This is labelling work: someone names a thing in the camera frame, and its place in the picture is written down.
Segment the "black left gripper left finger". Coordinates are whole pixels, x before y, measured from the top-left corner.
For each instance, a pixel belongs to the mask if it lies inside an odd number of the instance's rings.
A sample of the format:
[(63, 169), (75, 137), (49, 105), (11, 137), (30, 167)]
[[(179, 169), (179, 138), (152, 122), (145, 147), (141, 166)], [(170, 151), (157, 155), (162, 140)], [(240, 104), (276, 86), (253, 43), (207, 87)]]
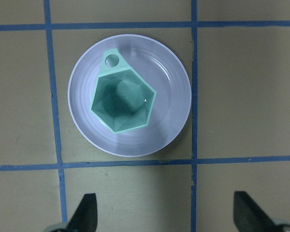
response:
[(95, 193), (85, 194), (66, 227), (68, 232), (95, 232), (97, 229), (97, 199)]

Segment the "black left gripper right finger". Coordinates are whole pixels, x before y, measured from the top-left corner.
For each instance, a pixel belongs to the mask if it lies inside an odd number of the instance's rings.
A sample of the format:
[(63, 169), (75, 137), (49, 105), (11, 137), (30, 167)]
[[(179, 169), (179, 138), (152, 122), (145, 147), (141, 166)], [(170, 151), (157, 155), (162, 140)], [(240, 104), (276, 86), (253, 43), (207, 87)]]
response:
[(279, 227), (245, 191), (234, 192), (233, 221), (239, 232), (279, 231)]

